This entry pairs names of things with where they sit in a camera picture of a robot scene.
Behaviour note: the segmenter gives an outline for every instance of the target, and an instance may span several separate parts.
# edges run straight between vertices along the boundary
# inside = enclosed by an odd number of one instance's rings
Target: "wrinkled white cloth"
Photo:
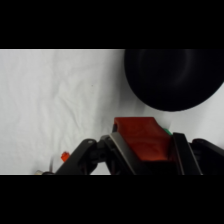
[[[123,57],[124,49],[0,50],[0,174],[47,171],[52,157],[56,171],[64,151],[111,133],[118,116],[155,117],[224,148],[224,86],[194,109],[157,111],[131,91]]]

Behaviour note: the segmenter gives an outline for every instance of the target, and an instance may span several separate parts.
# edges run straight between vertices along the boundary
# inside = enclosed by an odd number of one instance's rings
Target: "red object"
[[[167,161],[171,137],[154,118],[115,118],[118,132],[142,161]]]
[[[64,152],[61,156],[61,159],[63,160],[63,162],[66,162],[69,157],[70,157],[70,154],[68,152]]]

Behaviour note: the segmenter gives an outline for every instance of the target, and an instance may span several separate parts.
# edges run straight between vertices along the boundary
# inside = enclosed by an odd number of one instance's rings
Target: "black bowl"
[[[187,110],[223,84],[224,49],[127,49],[125,70],[145,104],[163,111]]]

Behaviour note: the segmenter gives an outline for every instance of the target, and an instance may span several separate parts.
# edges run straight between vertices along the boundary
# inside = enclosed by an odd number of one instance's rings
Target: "table surface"
[[[64,151],[111,133],[114,117],[155,117],[224,148],[224,86],[191,110],[158,111],[131,91],[123,57],[124,49],[0,50],[0,174],[46,171],[51,158],[56,171]]]

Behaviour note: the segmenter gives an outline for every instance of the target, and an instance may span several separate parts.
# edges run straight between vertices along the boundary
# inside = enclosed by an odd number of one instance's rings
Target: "white backdrop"
[[[46,171],[52,157],[56,171],[62,152],[109,134],[116,116],[153,116],[224,148],[224,86],[194,109],[157,111],[130,90],[123,57],[124,49],[0,50],[0,174]]]

